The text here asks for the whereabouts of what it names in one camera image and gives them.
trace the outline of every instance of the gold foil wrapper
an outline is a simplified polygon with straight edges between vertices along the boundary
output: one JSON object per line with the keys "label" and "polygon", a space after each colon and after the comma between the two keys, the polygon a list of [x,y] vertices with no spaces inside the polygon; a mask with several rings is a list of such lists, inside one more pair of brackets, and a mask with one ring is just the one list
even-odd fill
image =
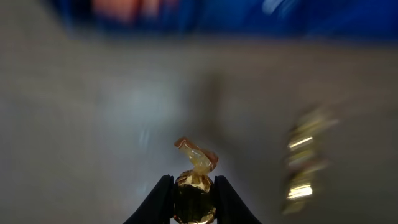
{"label": "gold foil wrapper", "polygon": [[185,137],[175,146],[188,156],[194,168],[175,181],[174,219],[180,224],[210,224],[215,219],[216,207],[213,181],[207,174],[217,166],[218,156]]}
{"label": "gold foil wrapper", "polygon": [[289,172],[283,214],[299,212],[313,196],[313,183],[318,170],[326,167],[320,156],[317,135],[336,123],[322,109],[301,117],[290,134],[286,166]]}

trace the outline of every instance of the gold object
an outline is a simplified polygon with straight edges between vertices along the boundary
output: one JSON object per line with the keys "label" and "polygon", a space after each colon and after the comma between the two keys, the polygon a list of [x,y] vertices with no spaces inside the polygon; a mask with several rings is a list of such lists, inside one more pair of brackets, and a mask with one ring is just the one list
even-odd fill
{"label": "gold object", "polygon": [[180,224],[210,224],[215,219],[216,207],[213,181],[207,174],[217,166],[218,156],[185,137],[175,142],[175,146],[189,157],[194,168],[175,181],[174,219]]}
{"label": "gold object", "polygon": [[289,179],[283,214],[301,211],[312,197],[315,173],[326,167],[326,161],[319,155],[316,138],[335,123],[328,113],[317,109],[300,118],[295,125],[287,144]]}

